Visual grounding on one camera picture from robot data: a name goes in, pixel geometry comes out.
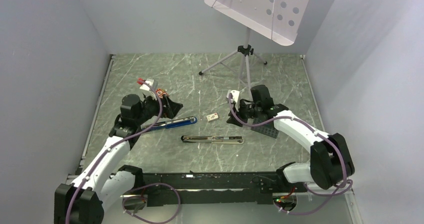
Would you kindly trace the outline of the blue black stapler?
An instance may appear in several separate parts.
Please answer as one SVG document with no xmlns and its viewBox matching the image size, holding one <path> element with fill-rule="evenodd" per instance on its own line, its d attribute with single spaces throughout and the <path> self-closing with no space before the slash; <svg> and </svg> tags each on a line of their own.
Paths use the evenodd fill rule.
<svg viewBox="0 0 424 224">
<path fill-rule="evenodd" d="M 195 124 L 197 121 L 198 121 L 197 117 L 190 116 L 190 117 L 185 117 L 185 118 L 180 118 L 180 119 L 157 122 L 148 131 L 182 127 L 182 126 L 186 126 L 186 125 Z"/>
</svg>

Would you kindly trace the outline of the white staple box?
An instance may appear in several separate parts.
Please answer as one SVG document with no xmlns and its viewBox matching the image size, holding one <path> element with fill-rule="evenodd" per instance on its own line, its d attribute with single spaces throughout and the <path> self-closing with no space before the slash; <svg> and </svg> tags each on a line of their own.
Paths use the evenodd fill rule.
<svg viewBox="0 0 424 224">
<path fill-rule="evenodd" d="M 212 121 L 219 119 L 219 115 L 218 115 L 218 113 L 212 113 L 212 114 L 207 115 L 206 119 L 207 119 L 208 122 L 212 122 Z"/>
</svg>

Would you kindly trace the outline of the black silver stapler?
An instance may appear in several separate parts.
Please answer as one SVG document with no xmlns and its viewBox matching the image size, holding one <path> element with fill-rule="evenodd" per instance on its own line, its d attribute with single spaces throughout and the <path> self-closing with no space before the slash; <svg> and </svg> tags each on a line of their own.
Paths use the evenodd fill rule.
<svg viewBox="0 0 424 224">
<path fill-rule="evenodd" d="M 241 136 L 181 136 L 183 143 L 211 143 L 238 145 L 245 142 Z"/>
</svg>

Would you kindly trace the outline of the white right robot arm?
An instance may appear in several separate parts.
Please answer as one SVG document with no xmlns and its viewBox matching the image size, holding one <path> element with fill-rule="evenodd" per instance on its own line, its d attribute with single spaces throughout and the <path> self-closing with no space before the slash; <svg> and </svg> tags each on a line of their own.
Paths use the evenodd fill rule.
<svg viewBox="0 0 424 224">
<path fill-rule="evenodd" d="M 252 123 L 250 127 L 270 124 L 295 140 L 310 155 L 306 163 L 291 162 L 277 169 L 275 184 L 280 191 L 287 192 L 298 183 L 316 184 L 323 190 L 344 188 L 353 183 L 350 176 L 355 167 L 343 135 L 319 130 L 288 107 L 274 103 L 265 85 L 257 85 L 250 91 L 252 100 L 241 99 L 237 90 L 227 92 L 230 105 L 227 122 L 242 127 L 248 125 L 249 119 L 259 119 L 260 122 Z"/>
</svg>

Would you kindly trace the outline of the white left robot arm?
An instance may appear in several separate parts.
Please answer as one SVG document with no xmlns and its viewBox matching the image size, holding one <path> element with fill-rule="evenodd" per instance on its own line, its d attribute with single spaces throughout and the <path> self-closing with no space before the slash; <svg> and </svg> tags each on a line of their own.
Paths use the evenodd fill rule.
<svg viewBox="0 0 424 224">
<path fill-rule="evenodd" d="M 53 222 L 100 224 L 122 194 L 139 193 L 145 184 L 141 168 L 124 165 L 115 174 L 112 171 L 134 147 L 146 121 L 154 116 L 172 119 L 182 107 L 166 94 L 146 96 L 143 100 L 136 94 L 123 97 L 120 114 L 100 152 L 70 184 L 57 187 Z"/>
</svg>

